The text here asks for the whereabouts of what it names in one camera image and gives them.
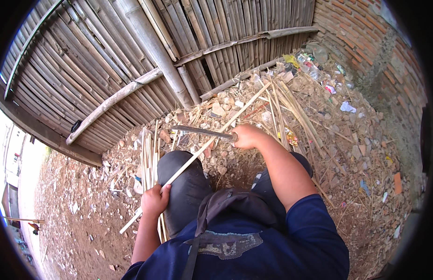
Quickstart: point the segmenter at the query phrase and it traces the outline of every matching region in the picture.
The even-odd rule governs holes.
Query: black bag
[[[242,213],[266,226],[278,228],[275,214],[256,193],[241,189],[221,189],[209,194],[199,205],[196,232],[181,280],[193,278],[201,234],[206,231],[208,223],[225,209]]]

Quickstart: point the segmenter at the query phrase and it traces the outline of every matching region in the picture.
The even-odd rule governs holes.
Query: leg
[[[165,154],[158,162],[158,182],[164,185],[193,155],[175,150]],[[197,218],[202,200],[212,193],[204,176],[201,162],[196,159],[174,180],[165,219],[170,237],[175,237],[188,223]]]
[[[313,170],[308,160],[301,154],[291,152],[291,154],[298,160],[305,170],[308,172],[310,177],[313,176]],[[281,225],[285,224],[286,211],[283,204],[272,188],[271,178],[269,177],[268,169],[266,168],[262,173],[258,173],[252,184],[252,192],[261,195],[264,198],[266,204],[271,208],[274,214],[277,216],[277,220]]]

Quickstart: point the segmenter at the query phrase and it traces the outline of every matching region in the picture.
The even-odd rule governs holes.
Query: forearm
[[[305,168],[273,137],[258,137],[255,147],[266,162],[272,187],[287,212],[299,199],[317,193]]]
[[[135,239],[132,263],[146,261],[160,246],[157,232],[158,216],[142,215]]]

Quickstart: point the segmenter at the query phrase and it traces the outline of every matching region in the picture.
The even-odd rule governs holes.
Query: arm
[[[238,134],[238,141],[233,144],[235,147],[260,151],[275,194],[287,212],[299,199],[317,193],[305,168],[273,137],[247,124],[232,131]]]
[[[162,194],[160,194],[160,188],[161,186],[157,184],[141,196],[143,214],[138,225],[132,264],[146,261],[160,246],[157,219],[167,208],[171,185],[167,185]]]

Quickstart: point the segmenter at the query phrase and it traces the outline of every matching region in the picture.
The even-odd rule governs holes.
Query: knife
[[[170,129],[171,130],[173,129],[173,130],[187,131],[187,132],[195,132],[195,133],[200,133],[200,134],[209,135],[209,136],[226,138],[226,139],[229,139],[231,142],[238,141],[238,135],[236,133],[233,133],[233,134],[219,133],[216,131],[211,131],[211,130],[206,130],[206,129],[203,130],[203,129],[191,127],[191,126],[172,126],[172,127],[170,127]]]

